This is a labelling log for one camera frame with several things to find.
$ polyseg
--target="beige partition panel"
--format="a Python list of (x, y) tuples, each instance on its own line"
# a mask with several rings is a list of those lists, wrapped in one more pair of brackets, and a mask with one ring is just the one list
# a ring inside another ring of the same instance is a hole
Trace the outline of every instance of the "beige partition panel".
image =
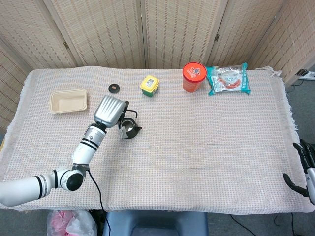
[(30, 69), (22, 66), (0, 42), (0, 132), (14, 118), (24, 79)]
[(301, 68), (314, 61), (315, 1), (289, 0), (253, 53), (250, 66), (282, 70), (281, 76), (289, 85)]
[(145, 67), (140, 1), (51, 0), (51, 3), (54, 9), (46, 3), (48, 9), (53, 17), (59, 17), (83, 65)]
[(226, 0), (141, 0), (147, 67), (206, 63)]
[(249, 60), (283, 0), (231, 0), (228, 2), (218, 41), (207, 65), (235, 65)]
[(41, 0), (0, 0), (0, 37), (33, 69), (75, 67), (43, 7)]

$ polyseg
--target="orange lid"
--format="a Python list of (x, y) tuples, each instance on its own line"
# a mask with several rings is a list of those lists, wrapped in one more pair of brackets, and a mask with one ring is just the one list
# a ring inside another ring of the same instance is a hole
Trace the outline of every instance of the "orange lid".
[(183, 68), (183, 76), (190, 82), (201, 82), (206, 78), (206, 75), (206, 68), (198, 62), (189, 62)]

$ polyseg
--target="textured tablecloth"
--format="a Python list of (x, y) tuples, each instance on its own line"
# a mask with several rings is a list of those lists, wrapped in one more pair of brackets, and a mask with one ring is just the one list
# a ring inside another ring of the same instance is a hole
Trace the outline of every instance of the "textured tablecloth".
[[(142, 94), (148, 75), (160, 78), (157, 93)], [(104, 67), (32, 71), (0, 155), (0, 180), (71, 167), (71, 154), (111, 83), (115, 95), (137, 110), (143, 127), (131, 140), (107, 135), (90, 163), (106, 210), (160, 209), (231, 214), (310, 212), (307, 198), (285, 184), (283, 173), (305, 186), (292, 142), (298, 141), (284, 84), (268, 70), (249, 70), (252, 93), (208, 96), (209, 84), (188, 93), (181, 70)], [(51, 114), (52, 92), (86, 89), (85, 111)], [(13, 209), (100, 209), (87, 176), (75, 192), (53, 189), (46, 198)]]

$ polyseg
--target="power strip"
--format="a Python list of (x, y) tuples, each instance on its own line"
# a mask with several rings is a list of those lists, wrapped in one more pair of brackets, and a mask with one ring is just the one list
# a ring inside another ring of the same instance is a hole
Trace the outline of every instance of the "power strip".
[(299, 78), (300, 80), (315, 80), (315, 71), (309, 71), (304, 76)]

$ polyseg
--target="red cup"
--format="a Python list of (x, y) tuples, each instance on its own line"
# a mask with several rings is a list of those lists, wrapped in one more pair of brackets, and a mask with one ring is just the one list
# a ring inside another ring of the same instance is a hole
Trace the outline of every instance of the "red cup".
[(207, 69), (198, 62), (189, 62), (183, 68), (183, 88), (187, 92), (196, 92), (207, 76)]

